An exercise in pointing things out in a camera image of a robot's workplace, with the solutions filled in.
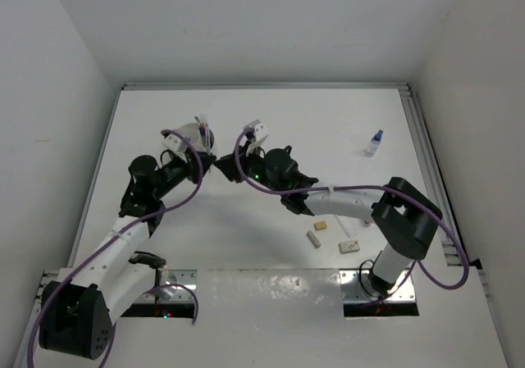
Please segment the dark blue pen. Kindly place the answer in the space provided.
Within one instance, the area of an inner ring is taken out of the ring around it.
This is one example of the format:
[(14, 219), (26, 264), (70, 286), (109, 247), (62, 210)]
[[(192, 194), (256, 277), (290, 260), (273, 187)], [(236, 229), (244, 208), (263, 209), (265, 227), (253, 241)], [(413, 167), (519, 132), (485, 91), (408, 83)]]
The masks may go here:
[(206, 125), (199, 117), (195, 116), (194, 119), (198, 125), (200, 136), (202, 139), (204, 139), (206, 136)]

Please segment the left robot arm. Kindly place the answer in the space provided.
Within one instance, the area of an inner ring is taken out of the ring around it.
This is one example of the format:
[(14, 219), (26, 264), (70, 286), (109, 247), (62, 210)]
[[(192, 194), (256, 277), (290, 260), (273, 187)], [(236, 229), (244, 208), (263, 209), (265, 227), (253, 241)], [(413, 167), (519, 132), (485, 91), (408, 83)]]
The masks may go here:
[(212, 154), (186, 150), (164, 166), (150, 155), (130, 163), (130, 182), (107, 237), (69, 275), (44, 288), (41, 348), (91, 360), (102, 355), (122, 314), (160, 283), (165, 260), (139, 247), (161, 223), (163, 197), (186, 179), (200, 185), (215, 160)]

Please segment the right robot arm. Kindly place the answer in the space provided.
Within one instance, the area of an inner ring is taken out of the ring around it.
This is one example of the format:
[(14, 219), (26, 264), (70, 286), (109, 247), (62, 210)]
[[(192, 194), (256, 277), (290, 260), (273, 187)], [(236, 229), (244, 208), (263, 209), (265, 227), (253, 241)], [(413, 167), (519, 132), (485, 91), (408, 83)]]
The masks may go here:
[(299, 171), (290, 146), (262, 156), (247, 149), (239, 146), (238, 156), (224, 156), (214, 166), (231, 182), (248, 178), (279, 195), (281, 204), (296, 215), (342, 216), (377, 226), (386, 246), (367, 276), (375, 295), (387, 295), (412, 261), (426, 257), (442, 212), (407, 180), (393, 177), (380, 193), (371, 188), (329, 189)]

